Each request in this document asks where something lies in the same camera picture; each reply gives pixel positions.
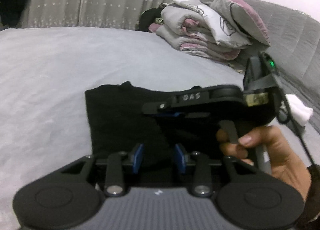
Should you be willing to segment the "person right hand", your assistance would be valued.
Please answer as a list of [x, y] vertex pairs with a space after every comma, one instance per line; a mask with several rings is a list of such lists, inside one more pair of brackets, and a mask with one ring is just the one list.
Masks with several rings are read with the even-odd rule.
[[234, 144], [227, 133], [219, 129], [217, 140], [224, 155], [236, 157], [253, 165], [248, 158], [248, 149], [265, 146], [270, 158], [272, 176], [295, 188], [306, 200], [311, 187], [311, 175], [301, 158], [291, 149], [281, 130], [276, 126], [252, 129]]

